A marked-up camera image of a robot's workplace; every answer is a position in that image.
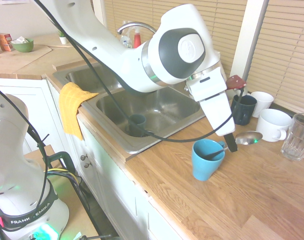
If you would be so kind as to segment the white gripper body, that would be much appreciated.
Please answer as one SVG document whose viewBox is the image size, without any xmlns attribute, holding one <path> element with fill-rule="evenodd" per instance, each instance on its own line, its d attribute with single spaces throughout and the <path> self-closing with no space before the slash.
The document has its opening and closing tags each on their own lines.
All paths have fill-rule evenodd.
<svg viewBox="0 0 304 240">
<path fill-rule="evenodd" d="M 234 119 L 230 117 L 232 112 L 226 94 L 227 85 L 220 67 L 201 74 L 199 78 L 187 80 L 186 85 L 218 136 L 235 131 Z"/>
</svg>

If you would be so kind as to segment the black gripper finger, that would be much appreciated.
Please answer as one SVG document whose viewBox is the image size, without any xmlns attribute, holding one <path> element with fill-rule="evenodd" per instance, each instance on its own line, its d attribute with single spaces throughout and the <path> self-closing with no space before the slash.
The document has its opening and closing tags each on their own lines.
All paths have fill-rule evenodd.
<svg viewBox="0 0 304 240">
<path fill-rule="evenodd" d="M 233 133 L 229 133 L 224 135 L 224 139 L 226 141 L 227 147 L 229 149 L 230 152 L 236 152 L 238 150 L 238 146 L 236 143 L 236 139 L 233 135 Z"/>
</svg>

